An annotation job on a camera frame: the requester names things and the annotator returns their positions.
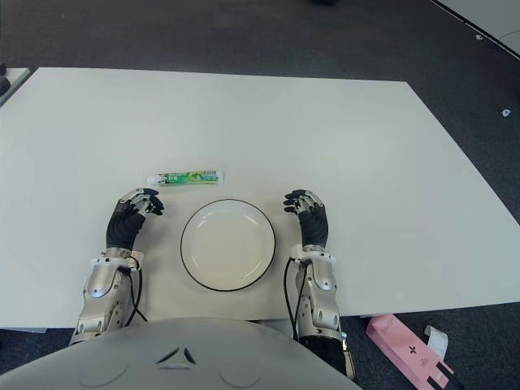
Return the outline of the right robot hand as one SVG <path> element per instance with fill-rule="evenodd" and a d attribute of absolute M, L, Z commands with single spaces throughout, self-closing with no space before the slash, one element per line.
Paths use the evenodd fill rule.
<path fill-rule="evenodd" d="M 295 214 L 301 228 L 303 247 L 325 248 L 328 238 L 328 221 L 325 205 L 310 190 L 296 189 L 285 195 L 284 211 Z"/>

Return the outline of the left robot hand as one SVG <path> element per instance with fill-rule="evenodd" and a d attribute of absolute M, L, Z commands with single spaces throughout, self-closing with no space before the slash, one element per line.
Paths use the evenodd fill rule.
<path fill-rule="evenodd" d="M 106 247 L 132 250 L 137 234 L 148 214 L 162 215 L 159 192 L 151 188 L 135 188 L 115 205 L 106 229 Z"/>

